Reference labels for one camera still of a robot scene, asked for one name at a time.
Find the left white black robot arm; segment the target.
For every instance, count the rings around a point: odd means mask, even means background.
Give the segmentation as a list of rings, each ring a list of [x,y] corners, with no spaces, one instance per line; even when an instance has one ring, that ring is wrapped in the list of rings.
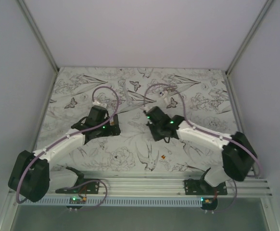
[[[79,193],[84,188],[84,175],[72,167],[51,172],[51,169],[73,150],[93,139],[118,136],[118,115],[109,115],[106,108],[93,106],[88,116],[73,124],[67,134],[40,150],[22,151],[14,164],[8,187],[31,202],[48,192]]]

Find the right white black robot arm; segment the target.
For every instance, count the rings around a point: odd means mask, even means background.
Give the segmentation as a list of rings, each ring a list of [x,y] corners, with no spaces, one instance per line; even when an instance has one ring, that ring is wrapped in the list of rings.
[[[203,194],[211,194],[219,184],[228,180],[244,181],[257,161],[254,149],[241,132],[233,135],[215,132],[193,124],[180,115],[170,118],[157,106],[144,111],[144,114],[155,141],[169,142],[171,138],[191,141],[221,155],[222,164],[209,167],[202,175],[199,188]]]

